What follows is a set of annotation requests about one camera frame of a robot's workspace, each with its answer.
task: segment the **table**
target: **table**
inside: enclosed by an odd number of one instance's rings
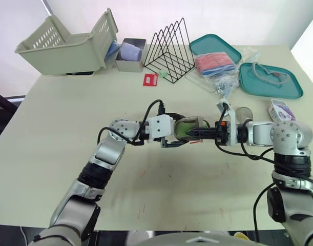
[[[259,62],[293,72],[304,90],[285,100],[313,129],[313,84],[286,46],[258,46]],[[41,76],[0,137],[0,224],[46,227],[57,204],[88,161],[100,128],[119,117],[141,120],[155,99],[167,112],[220,113],[211,94],[182,78],[143,87],[145,73],[98,71],[91,78]],[[247,106],[254,120],[270,120],[270,98],[237,89],[234,107]],[[157,107],[151,111],[155,115]],[[313,142],[310,145],[313,163]],[[249,147],[253,154],[264,148]],[[240,151],[239,146],[231,148]],[[161,149],[159,143],[127,146],[105,192],[97,230],[253,230],[252,207],[271,183],[273,166],[230,156],[212,141]],[[260,229],[282,228],[258,205]]]

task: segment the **silver arm segment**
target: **silver arm segment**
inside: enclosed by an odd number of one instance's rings
[[[73,181],[57,206],[50,227],[30,245],[79,246],[93,231],[100,212],[96,202],[101,199],[126,145],[125,141],[115,138],[109,134],[98,144],[79,178]]]

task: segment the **red packet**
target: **red packet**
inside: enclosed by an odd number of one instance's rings
[[[157,73],[147,73],[145,74],[143,86],[157,86]]]

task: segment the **storage basket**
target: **storage basket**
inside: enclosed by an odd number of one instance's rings
[[[104,58],[117,32],[111,9],[107,9],[90,33],[71,34],[51,15],[15,52],[41,74],[96,71],[106,67]]]

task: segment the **teal lid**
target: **teal lid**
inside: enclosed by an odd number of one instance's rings
[[[225,52],[236,64],[242,58],[242,55],[233,46],[215,34],[207,34],[192,41],[190,48],[194,55]]]
[[[288,99],[297,99],[303,96],[303,90],[299,82],[294,74],[287,69],[261,65],[255,66],[255,70],[259,78],[253,71],[252,63],[243,63],[239,68],[240,85],[245,92],[256,96]],[[276,84],[282,80],[275,73],[287,74],[284,79],[285,82]],[[267,83],[265,80],[270,80],[274,83]]]

